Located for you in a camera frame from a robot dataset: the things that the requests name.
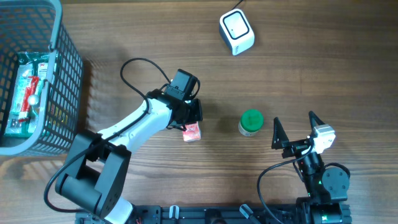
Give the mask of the green lid jar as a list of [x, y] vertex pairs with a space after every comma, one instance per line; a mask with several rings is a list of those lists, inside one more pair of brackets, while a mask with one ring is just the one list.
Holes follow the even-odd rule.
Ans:
[[254, 136], [264, 125], [264, 117], [259, 110], [246, 110], [238, 124], [239, 132], [246, 137]]

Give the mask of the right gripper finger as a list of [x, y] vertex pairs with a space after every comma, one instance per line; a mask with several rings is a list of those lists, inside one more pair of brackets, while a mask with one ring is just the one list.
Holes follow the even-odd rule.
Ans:
[[322, 128], [325, 123], [313, 111], [308, 112], [308, 117], [310, 120], [312, 135], [319, 135], [319, 128]]
[[289, 145], [289, 139], [278, 117], [274, 118], [274, 132], [272, 137], [273, 149], [283, 149]]

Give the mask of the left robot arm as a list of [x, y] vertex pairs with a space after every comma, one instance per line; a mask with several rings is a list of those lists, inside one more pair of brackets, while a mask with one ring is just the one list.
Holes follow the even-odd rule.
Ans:
[[164, 90], [147, 93], [141, 106], [114, 126], [78, 134], [55, 191], [105, 223], [133, 223], [134, 205], [123, 199], [132, 153], [164, 129], [186, 130], [202, 119], [197, 77], [179, 69]]

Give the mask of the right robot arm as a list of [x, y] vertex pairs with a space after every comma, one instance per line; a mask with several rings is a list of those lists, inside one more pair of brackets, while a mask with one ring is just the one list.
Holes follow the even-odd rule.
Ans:
[[349, 224], [351, 211], [348, 199], [350, 171], [345, 166], [323, 162], [321, 153], [330, 148], [336, 138], [335, 130], [314, 112], [308, 117], [311, 133], [305, 139], [290, 141], [279, 118], [274, 118], [272, 148], [283, 150], [282, 157], [294, 158], [295, 170], [305, 185], [308, 196], [296, 200], [298, 223]]

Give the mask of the small yellow bottle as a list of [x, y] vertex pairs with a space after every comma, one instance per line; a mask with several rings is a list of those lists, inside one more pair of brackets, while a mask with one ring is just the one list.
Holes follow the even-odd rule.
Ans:
[[40, 97], [38, 95], [30, 95], [27, 99], [30, 106], [37, 106], [40, 104]]

